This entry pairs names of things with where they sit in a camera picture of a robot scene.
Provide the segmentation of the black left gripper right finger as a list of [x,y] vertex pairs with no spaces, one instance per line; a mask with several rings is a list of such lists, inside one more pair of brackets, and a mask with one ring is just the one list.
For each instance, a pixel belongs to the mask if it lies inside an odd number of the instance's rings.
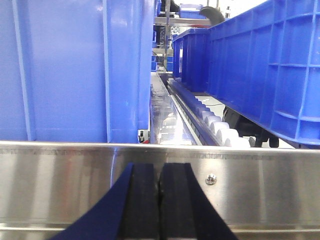
[[235,240],[189,163],[164,164],[159,178],[160,239]]

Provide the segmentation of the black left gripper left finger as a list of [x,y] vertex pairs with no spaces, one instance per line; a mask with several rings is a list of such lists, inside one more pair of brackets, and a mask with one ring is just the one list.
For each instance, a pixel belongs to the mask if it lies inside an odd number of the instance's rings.
[[154,166],[129,163],[109,191],[54,240],[157,240]]

